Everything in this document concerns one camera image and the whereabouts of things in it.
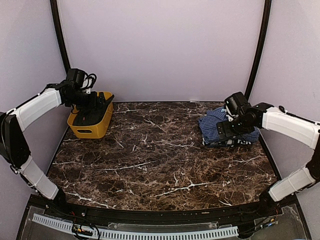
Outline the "black pinstriped long sleeve shirt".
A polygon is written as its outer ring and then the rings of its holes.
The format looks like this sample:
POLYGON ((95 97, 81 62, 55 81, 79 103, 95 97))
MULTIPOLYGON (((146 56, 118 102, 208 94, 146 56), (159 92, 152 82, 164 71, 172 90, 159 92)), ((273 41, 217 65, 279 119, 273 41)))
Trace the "black pinstriped long sleeve shirt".
POLYGON ((73 120, 73 126, 92 126, 100 123, 106 113, 107 108, 83 108, 73 120))

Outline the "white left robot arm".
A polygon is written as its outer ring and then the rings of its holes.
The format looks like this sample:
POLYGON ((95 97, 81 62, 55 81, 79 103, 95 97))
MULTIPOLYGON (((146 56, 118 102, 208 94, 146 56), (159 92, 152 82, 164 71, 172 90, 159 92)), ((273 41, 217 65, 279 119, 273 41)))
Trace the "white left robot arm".
POLYGON ((73 107, 67 124, 79 139, 101 139, 109 127, 114 95, 111 92, 87 93, 75 83, 48 84, 20 106, 0 114, 0 154, 16 174, 51 200, 51 210, 60 218, 71 213, 64 191, 54 184, 34 161, 24 131, 49 111, 65 105, 73 107))

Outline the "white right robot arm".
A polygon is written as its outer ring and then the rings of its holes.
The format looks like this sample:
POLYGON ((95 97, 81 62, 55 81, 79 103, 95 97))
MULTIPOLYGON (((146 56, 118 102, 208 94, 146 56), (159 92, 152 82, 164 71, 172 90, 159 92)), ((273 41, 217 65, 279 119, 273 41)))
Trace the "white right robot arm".
POLYGON ((319 122, 298 117, 284 108, 265 102, 251 105, 227 100, 225 109, 229 119, 217 124, 219 137, 223 140, 249 134, 257 128, 281 134, 313 151, 310 160, 260 194, 259 202, 255 205, 258 216, 266 217, 274 210, 276 203, 320 181, 319 122))

